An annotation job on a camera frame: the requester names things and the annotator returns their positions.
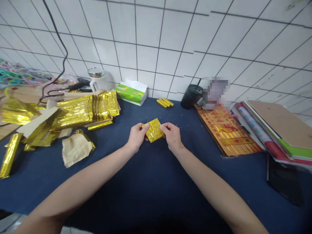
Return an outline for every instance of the forearm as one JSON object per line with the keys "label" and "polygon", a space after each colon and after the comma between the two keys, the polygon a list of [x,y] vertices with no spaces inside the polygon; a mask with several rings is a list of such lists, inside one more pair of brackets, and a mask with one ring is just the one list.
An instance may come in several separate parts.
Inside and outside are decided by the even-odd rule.
{"label": "forearm", "polygon": [[54,190],[30,215],[66,219],[112,178],[134,153],[133,149],[124,146],[79,171]]}
{"label": "forearm", "polygon": [[267,233],[255,214],[237,192],[186,148],[174,152],[178,161],[208,202],[234,233]]}

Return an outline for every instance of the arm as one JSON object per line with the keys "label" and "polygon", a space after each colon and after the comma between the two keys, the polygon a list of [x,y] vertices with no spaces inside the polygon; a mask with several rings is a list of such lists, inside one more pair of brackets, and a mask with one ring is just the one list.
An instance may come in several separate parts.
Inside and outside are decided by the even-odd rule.
{"label": "arm", "polygon": [[169,149],[234,233],[268,233],[238,193],[184,147],[177,126],[165,123],[161,130]]}
{"label": "arm", "polygon": [[139,150],[149,125],[131,128],[122,148],[79,171],[40,203],[16,229],[14,234],[60,233],[64,221],[89,200]]}

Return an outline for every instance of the blue tablecloth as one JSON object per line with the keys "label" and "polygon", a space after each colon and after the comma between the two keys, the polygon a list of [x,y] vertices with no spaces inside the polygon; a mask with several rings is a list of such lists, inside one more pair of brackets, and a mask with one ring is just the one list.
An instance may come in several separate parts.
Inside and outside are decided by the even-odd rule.
{"label": "blue tablecloth", "polygon": [[[143,106],[119,101],[121,115],[108,127],[89,132],[96,149],[66,169],[61,139],[50,147],[17,153],[12,176],[0,180],[0,209],[29,214],[70,176],[122,147],[130,128],[158,118],[181,129],[183,144],[205,165],[226,180],[245,200],[270,233],[305,233],[312,218],[312,177],[299,173],[305,207],[301,208],[266,181],[265,153],[224,159],[194,110],[163,109],[156,99]],[[2,161],[9,138],[0,142]],[[196,185],[169,151],[165,139],[144,142],[139,152],[67,224],[94,233],[111,233],[175,220],[197,233],[230,233]]]}

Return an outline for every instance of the black cup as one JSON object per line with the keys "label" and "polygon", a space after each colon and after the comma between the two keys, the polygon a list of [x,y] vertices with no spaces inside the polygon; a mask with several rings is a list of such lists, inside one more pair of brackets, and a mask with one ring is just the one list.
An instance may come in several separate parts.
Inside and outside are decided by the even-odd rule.
{"label": "black cup", "polygon": [[191,109],[193,105],[202,97],[203,88],[194,84],[190,84],[185,91],[181,101],[181,106],[184,109]]}

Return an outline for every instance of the tissue box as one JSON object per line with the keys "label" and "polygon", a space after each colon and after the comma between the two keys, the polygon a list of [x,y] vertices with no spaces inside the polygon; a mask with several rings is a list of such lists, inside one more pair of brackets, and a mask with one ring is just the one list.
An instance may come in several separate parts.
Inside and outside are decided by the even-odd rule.
{"label": "tissue box", "polygon": [[120,82],[115,90],[118,98],[142,106],[146,99],[146,89],[147,85],[126,79],[125,82]]}

